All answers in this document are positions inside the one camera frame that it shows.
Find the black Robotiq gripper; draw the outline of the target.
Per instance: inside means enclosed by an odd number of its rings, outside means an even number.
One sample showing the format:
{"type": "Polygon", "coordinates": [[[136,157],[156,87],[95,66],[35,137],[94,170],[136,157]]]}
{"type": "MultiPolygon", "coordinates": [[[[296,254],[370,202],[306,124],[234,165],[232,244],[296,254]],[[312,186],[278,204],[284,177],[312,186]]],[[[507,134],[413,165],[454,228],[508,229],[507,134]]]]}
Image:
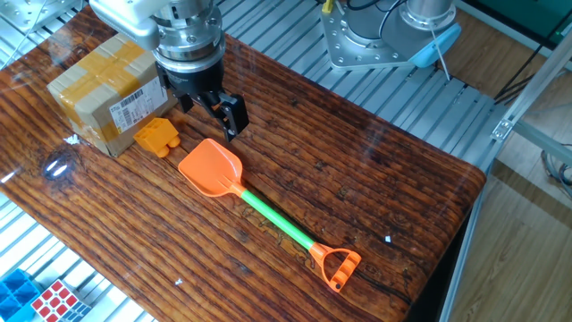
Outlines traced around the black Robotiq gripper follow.
{"type": "Polygon", "coordinates": [[[227,94],[223,90],[223,59],[216,62],[206,59],[194,62],[173,61],[155,56],[156,71],[160,84],[170,90],[178,100],[181,111],[187,113],[194,106],[190,95],[207,113],[222,126],[224,137],[231,142],[249,124],[244,98],[227,94]]]}

